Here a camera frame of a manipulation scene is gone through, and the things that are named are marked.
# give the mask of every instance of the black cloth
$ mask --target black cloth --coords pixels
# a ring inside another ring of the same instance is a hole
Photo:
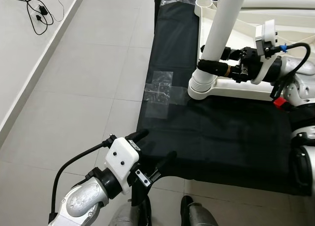
[[[146,83],[154,71],[173,72],[172,86],[187,88],[196,68],[199,18],[194,5],[159,9]],[[287,194],[303,194],[289,179],[290,124],[271,102],[232,97],[168,104],[165,118],[147,114],[142,101],[137,129],[147,172],[167,155],[178,157],[165,175]]]

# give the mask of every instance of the white tile floor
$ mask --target white tile floor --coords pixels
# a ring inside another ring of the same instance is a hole
[[[135,131],[153,24],[153,0],[84,0],[0,149],[0,225],[46,225],[61,165],[110,133]],[[103,168],[105,154],[66,169],[57,202],[94,166]],[[220,226],[306,225],[300,197],[167,177],[150,191],[155,226],[180,225],[184,194]],[[129,197],[112,200],[94,225],[107,225]]]

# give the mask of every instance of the red component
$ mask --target red component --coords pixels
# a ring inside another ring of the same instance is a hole
[[[274,100],[274,105],[275,105],[278,109],[281,109],[281,110],[282,110],[281,106],[282,106],[283,104],[285,104],[285,103],[287,103],[287,101],[286,101],[284,98],[282,98],[282,97],[279,97],[279,98],[277,98],[277,99]]]

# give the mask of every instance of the white pipe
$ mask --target white pipe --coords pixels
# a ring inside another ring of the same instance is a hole
[[[287,16],[315,17],[313,9],[244,9],[242,12],[256,14],[277,14]]]
[[[243,1],[220,0],[201,59],[211,61],[220,60]],[[191,91],[206,92],[210,89],[215,78],[216,76],[212,74],[196,69],[189,81]]]
[[[244,0],[243,8],[309,8],[309,9],[315,9],[315,0]]]

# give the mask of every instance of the black shoe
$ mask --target black shoe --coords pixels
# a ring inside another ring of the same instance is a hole
[[[188,205],[193,203],[193,199],[189,195],[185,195],[181,202],[182,226],[190,226]]]

